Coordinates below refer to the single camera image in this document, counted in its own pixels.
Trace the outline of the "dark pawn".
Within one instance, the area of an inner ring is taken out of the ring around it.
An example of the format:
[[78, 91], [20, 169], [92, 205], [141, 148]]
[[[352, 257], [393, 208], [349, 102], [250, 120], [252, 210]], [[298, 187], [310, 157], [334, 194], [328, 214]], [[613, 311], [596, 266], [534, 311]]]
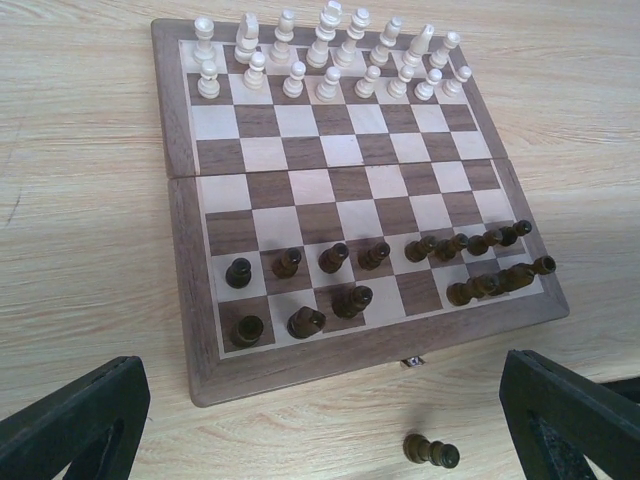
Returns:
[[449, 239], [442, 239], [436, 243], [434, 255], [442, 262], [452, 260], [459, 252], [468, 246], [469, 238], [462, 233], [455, 234]]
[[484, 255], [490, 247], [500, 244], [503, 240], [499, 229], [487, 230], [482, 235], [473, 235], [468, 238], [467, 251], [473, 256]]
[[438, 239], [435, 236], [426, 235], [420, 240], [408, 243], [404, 248], [404, 255], [410, 262], [421, 262], [434, 251], [437, 243]]
[[293, 277], [299, 268], [302, 254], [299, 248], [287, 248], [272, 264], [272, 272], [279, 279]]
[[225, 272], [225, 281], [234, 289], [242, 289], [249, 285], [252, 279], [252, 265], [249, 259], [235, 258]]
[[318, 265], [323, 272], [333, 274], [341, 268], [348, 257], [348, 246], [345, 243], [338, 242], [321, 253]]
[[358, 253], [358, 264], [364, 270], [375, 270], [389, 256], [390, 251], [390, 245], [386, 241], [377, 242]]

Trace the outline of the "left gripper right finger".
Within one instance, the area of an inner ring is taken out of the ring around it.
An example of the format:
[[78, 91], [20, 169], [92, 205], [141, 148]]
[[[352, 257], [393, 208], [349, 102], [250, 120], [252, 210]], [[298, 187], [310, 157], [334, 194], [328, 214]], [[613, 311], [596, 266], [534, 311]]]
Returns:
[[528, 479], [639, 477], [639, 379], [595, 383], [532, 351], [508, 352], [499, 398]]

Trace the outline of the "dark chess piece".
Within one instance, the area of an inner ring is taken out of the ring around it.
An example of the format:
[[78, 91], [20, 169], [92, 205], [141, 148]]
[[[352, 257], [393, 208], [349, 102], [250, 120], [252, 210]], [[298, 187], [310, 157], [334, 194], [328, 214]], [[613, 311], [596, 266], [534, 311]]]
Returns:
[[502, 239], [500, 246], [509, 247], [514, 245], [520, 237], [529, 234], [532, 231], [532, 224], [529, 220], [522, 219], [512, 225], [505, 225], [499, 228]]
[[433, 466], [453, 469], [460, 461], [460, 453], [455, 445], [429, 441], [423, 435], [416, 433], [405, 437], [403, 451], [405, 456], [416, 464], [429, 462]]
[[325, 325], [326, 316], [322, 312], [303, 306], [289, 318], [287, 331], [296, 339], [305, 339], [321, 332]]
[[341, 319], [352, 319], [363, 312], [373, 300], [373, 290], [368, 286], [355, 286], [345, 290], [332, 300], [334, 314]]
[[247, 315], [236, 321], [232, 327], [231, 343], [241, 349], [255, 345], [264, 332], [264, 322], [255, 315]]
[[499, 296], [517, 289], [517, 275], [511, 269], [503, 269], [496, 274], [497, 286], [488, 293], [488, 296]]
[[446, 290], [447, 299], [454, 306], [464, 306], [472, 299], [480, 299], [494, 292], [499, 286], [496, 274], [482, 274], [470, 277], [465, 283], [454, 283]]
[[537, 258], [533, 263], [518, 263], [505, 271], [505, 291], [512, 292], [530, 285], [537, 275], [549, 275], [556, 270], [556, 262], [549, 255]]

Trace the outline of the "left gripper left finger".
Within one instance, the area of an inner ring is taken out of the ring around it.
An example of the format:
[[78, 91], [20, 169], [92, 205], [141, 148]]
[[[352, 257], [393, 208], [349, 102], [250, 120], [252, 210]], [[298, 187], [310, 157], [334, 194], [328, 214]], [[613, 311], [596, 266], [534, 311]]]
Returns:
[[149, 405], [142, 360], [116, 357], [1, 421], [1, 477], [127, 479]]

